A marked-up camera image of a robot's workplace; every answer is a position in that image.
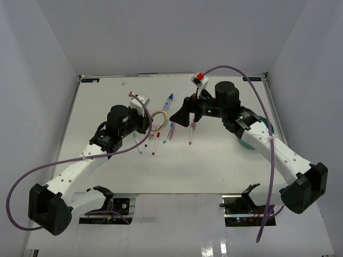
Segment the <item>gray wall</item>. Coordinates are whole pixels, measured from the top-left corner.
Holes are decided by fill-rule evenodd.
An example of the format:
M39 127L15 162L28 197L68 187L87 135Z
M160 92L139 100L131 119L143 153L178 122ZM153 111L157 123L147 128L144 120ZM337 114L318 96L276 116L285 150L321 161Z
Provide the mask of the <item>gray wall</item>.
M1 0L1 256L20 256L26 237L7 218L7 193L26 171L56 158L76 86L77 76L36 0ZM29 188L48 171L28 177L14 192L11 209L23 226L29 224Z
M329 170L318 201L332 246L343 256L343 1L309 1L270 72L289 145Z
M77 74L269 71L307 0L38 0Z

